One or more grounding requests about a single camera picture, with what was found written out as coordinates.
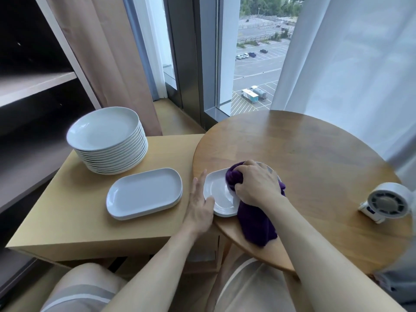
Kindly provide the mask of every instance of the tabletop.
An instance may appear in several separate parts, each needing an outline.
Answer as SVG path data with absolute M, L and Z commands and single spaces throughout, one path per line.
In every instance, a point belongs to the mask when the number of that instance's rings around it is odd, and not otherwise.
M 202 137 L 193 158 L 193 175 L 248 159 L 273 168 L 286 184 L 294 207 L 364 273 L 386 267 L 409 246 L 410 215 L 375 224 L 357 210 L 377 185 L 400 180 L 376 152 L 350 133 L 286 111 L 232 116 Z M 214 222 L 253 257 L 294 272 L 279 238 L 261 248 L 245 240 L 237 217 L 215 216 Z
M 143 250 L 155 254 L 182 224 L 192 181 L 192 157 L 201 137 L 148 137 L 143 161 L 117 175 L 89 171 L 73 151 L 7 247 L 53 262 L 139 255 Z M 162 167 L 177 170 L 182 178 L 184 193 L 177 205 L 125 221 L 108 214 L 107 192 L 117 179 Z

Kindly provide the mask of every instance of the truck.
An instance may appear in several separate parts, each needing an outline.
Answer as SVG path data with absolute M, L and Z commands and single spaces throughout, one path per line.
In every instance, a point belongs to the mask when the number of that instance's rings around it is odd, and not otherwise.
M 266 99 L 267 93 L 264 92 L 261 88 L 259 88 L 257 85 L 253 85 L 249 87 L 250 90 L 252 90 L 255 94 L 259 96 L 259 99 Z
M 241 94 L 242 94 L 243 97 L 245 97 L 246 99 L 248 99 L 252 103 L 255 103 L 259 100 L 259 96 L 256 93 L 254 93 L 254 92 L 252 92 L 248 89 L 243 89 L 241 91 Z

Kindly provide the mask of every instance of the person's right arm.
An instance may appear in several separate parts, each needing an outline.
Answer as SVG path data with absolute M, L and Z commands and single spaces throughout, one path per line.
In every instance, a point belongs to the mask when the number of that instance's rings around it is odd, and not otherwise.
M 252 160 L 236 170 L 244 178 L 236 184 L 237 196 L 272 221 L 316 312 L 405 311 L 280 194 L 276 173 Z

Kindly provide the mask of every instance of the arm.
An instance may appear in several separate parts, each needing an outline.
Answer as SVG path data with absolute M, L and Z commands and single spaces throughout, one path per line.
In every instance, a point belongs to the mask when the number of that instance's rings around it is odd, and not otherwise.
M 168 311 L 191 247 L 212 224 L 214 199 L 204 199 L 205 177 L 206 171 L 199 180 L 193 179 L 188 209 L 179 232 L 124 286 L 103 312 Z
M 293 267 L 315 311 L 405 311 L 373 283 L 280 194 L 277 174 L 247 161 L 236 167 L 244 181 L 237 195 L 259 206 L 277 228 Z

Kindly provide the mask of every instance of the purple cloth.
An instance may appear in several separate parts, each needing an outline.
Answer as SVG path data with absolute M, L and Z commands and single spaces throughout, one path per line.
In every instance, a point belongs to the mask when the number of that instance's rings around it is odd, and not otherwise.
M 244 161 L 234 164 L 226 172 L 226 182 L 233 191 L 236 191 L 235 185 L 237 183 L 243 182 L 242 173 L 234 171 L 234 169 L 243 163 Z M 280 181 L 279 185 L 281 194 L 285 196 L 284 189 L 286 186 Z M 258 246 L 265 246 L 268 241 L 278 237 L 272 222 L 258 207 L 247 205 L 241 201 L 238 206 L 237 217 L 244 237 L 249 242 Z

